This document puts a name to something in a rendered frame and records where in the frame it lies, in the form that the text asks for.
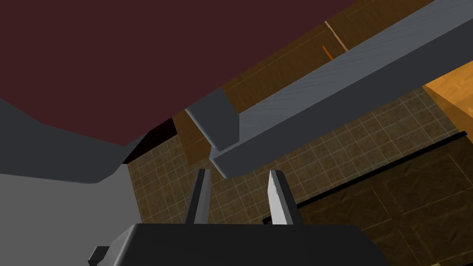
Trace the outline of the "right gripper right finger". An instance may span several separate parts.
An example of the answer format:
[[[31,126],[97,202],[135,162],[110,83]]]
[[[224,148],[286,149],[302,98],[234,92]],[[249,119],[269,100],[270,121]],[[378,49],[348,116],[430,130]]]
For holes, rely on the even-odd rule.
[[[269,171],[267,194],[273,224],[303,224],[287,179],[281,170]]]

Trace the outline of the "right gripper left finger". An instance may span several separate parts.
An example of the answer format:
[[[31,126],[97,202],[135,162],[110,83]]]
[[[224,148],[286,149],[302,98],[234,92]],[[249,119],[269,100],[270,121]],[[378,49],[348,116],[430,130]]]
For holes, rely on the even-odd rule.
[[[197,172],[193,190],[189,198],[185,224],[207,224],[211,196],[211,172],[209,169],[200,169]]]

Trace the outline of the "brown wooden cupboard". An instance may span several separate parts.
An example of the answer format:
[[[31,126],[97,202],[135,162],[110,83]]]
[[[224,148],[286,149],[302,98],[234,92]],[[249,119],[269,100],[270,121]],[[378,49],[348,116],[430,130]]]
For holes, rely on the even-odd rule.
[[[241,113],[264,98],[278,92],[304,75],[328,63],[330,59],[322,49],[326,46],[333,58],[351,50],[386,28],[411,15],[434,0],[356,0],[343,11],[332,16],[308,34],[264,59],[256,66],[224,84],[222,90],[233,107]],[[197,128],[189,115],[182,111],[173,117],[179,141],[174,137],[167,144],[168,154],[162,151],[164,159],[173,159],[176,167],[193,165],[208,159],[211,145]],[[326,157],[327,148],[322,140],[314,141],[282,156],[272,164],[286,166],[290,161],[294,169],[299,169]],[[312,146],[322,149],[319,156]]]

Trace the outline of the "light orange wooden cupboard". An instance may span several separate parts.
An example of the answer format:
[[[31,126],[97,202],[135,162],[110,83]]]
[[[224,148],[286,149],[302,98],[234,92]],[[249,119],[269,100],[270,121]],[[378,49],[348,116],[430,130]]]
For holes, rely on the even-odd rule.
[[[473,61],[427,83],[423,89],[473,143]]]

